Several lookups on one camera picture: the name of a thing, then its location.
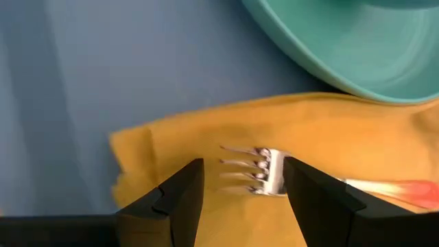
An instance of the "blue table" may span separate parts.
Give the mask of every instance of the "blue table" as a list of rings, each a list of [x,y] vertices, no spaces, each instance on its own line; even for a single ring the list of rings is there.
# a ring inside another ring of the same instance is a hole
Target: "blue table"
[[[186,110],[333,91],[239,0],[0,1],[0,208],[109,213],[108,133]]]

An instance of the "red handle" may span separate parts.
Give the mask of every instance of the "red handle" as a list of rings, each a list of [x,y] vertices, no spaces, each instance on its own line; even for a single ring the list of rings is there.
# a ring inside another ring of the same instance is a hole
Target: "red handle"
[[[439,185],[431,181],[374,182],[347,179],[346,183],[357,189],[390,196],[424,209],[439,209]]]

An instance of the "fork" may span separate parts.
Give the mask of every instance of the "fork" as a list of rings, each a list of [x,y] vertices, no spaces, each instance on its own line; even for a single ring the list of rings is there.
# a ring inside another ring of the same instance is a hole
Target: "fork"
[[[245,187],[251,194],[262,196],[286,196],[283,178],[283,161],[290,156],[288,153],[272,148],[237,149],[221,146],[222,149],[250,154],[254,160],[220,160],[223,164],[239,165],[256,169],[255,173],[240,172],[229,175],[238,175],[257,181],[258,185]],[[371,181],[350,178],[338,180],[368,193],[376,193],[400,200],[424,209],[439,208],[439,185],[428,180],[402,181]]]

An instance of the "green bowl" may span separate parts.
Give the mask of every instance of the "green bowl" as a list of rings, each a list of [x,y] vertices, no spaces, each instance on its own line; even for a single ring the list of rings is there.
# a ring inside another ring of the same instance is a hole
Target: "green bowl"
[[[243,0],[293,60],[339,89],[382,102],[439,96],[439,8],[360,0]]]

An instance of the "yellow cloth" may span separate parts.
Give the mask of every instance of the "yellow cloth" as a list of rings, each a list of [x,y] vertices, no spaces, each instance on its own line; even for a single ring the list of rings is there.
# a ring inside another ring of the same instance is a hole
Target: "yellow cloth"
[[[332,93],[282,95],[153,121],[110,140],[123,172],[113,190],[119,206],[202,157],[196,246],[306,246],[286,198],[218,191],[231,184],[218,178],[224,166],[216,160],[230,158],[219,145],[278,148],[343,178],[438,181],[439,100],[395,106]]]

